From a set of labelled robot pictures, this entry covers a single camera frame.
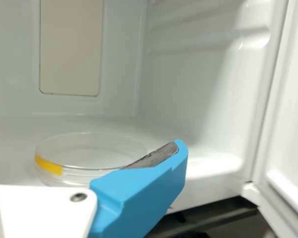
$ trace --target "black surface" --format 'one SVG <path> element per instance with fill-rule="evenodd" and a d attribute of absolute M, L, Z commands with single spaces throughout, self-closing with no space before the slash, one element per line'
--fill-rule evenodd
<path fill-rule="evenodd" d="M 206 231 L 257 214 L 256 205 L 240 196 L 233 197 L 166 215 L 146 237 L 180 238 L 190 237 L 190 234 L 204 237 L 206 234 L 194 232 Z"/>

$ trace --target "glass petri dish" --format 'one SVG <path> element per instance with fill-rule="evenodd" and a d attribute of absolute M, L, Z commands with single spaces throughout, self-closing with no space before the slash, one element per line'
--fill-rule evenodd
<path fill-rule="evenodd" d="M 88 187 L 92 179 L 131 164 L 146 153 L 143 144 L 115 134 L 62 134 L 37 145 L 35 170 L 45 185 Z"/>

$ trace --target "yellow tape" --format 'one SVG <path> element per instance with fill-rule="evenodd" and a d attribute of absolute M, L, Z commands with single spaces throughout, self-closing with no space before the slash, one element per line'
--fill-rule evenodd
<path fill-rule="evenodd" d="M 54 175 L 62 175 L 62 166 L 53 164 L 45 159 L 43 159 L 39 155 L 35 155 L 34 158 L 36 164 L 40 166 L 42 169 L 54 174 Z"/>

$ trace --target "white plastic panel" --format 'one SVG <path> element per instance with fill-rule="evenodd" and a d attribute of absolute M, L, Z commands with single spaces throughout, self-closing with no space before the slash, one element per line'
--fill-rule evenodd
<path fill-rule="evenodd" d="M 252 180 L 298 237 L 298 0 L 288 4 Z"/>
<path fill-rule="evenodd" d="M 86 198 L 71 201 L 78 193 Z M 5 238 L 85 238 L 96 210 L 96 194 L 86 188 L 0 185 Z"/>
<path fill-rule="evenodd" d="M 219 187 L 236 194 L 249 180 L 286 3 L 149 1 L 140 114 L 190 139 L 186 199 L 202 203 L 192 191 L 207 189 L 194 165 L 230 174 Z"/>
<path fill-rule="evenodd" d="M 40 90 L 97 96 L 103 0 L 41 0 Z"/>
<path fill-rule="evenodd" d="M 0 116 L 134 115 L 145 7 L 104 1 L 100 93 L 59 96 L 39 90 L 40 1 L 0 0 Z"/>

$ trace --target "petri dish lid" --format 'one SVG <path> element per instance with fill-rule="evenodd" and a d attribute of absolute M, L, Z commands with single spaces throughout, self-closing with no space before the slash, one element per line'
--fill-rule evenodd
<path fill-rule="evenodd" d="M 87 187 L 92 179 L 131 164 L 146 153 L 143 144 L 116 134 L 62 134 L 37 145 L 35 169 L 46 185 Z"/>

